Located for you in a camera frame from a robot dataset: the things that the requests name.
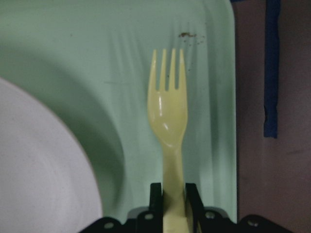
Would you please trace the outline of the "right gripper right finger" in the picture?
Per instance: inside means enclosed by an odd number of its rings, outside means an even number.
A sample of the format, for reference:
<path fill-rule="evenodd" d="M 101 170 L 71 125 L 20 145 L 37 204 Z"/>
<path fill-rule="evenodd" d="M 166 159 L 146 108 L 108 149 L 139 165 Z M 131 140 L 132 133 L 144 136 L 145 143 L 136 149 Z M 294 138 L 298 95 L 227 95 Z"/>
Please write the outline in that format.
<path fill-rule="evenodd" d="M 202 233 L 204 206 L 196 184 L 186 183 L 186 216 L 191 233 Z"/>

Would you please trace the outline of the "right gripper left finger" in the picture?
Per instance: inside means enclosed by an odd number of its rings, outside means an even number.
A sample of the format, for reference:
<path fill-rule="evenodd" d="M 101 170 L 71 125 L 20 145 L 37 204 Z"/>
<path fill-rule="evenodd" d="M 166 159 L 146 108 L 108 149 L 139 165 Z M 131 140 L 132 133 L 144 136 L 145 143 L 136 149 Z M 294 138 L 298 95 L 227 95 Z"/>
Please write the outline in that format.
<path fill-rule="evenodd" d="M 163 196 L 161 183 L 150 185 L 149 211 L 152 214 L 151 229 L 153 233 L 163 232 Z"/>

